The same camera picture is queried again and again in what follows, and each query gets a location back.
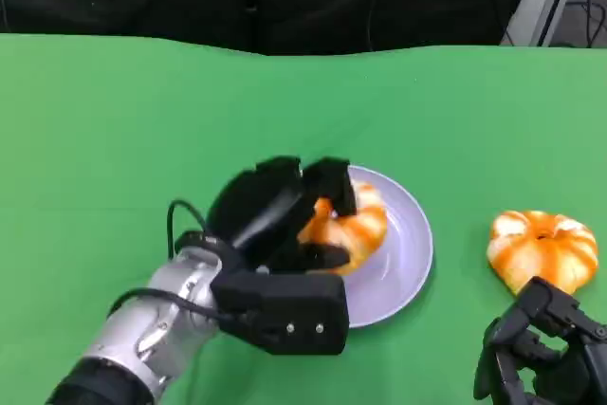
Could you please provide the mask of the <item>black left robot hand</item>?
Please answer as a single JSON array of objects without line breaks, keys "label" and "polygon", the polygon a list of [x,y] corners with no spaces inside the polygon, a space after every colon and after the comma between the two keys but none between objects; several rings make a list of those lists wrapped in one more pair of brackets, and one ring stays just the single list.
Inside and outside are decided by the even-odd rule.
[{"label": "black left robot hand", "polygon": [[324,199],[339,215],[357,211],[347,159],[324,157],[305,167],[296,156],[276,156],[234,177],[207,215],[210,234],[234,248],[247,267],[303,273],[348,265],[350,251],[306,232],[322,220]]}]

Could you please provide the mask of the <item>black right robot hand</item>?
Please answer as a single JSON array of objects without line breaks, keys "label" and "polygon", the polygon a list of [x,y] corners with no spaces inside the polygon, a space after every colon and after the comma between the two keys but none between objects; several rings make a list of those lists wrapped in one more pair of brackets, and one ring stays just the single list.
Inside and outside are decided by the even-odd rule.
[{"label": "black right robot hand", "polygon": [[494,404],[604,404],[606,326],[532,278],[485,330],[473,397]]}]

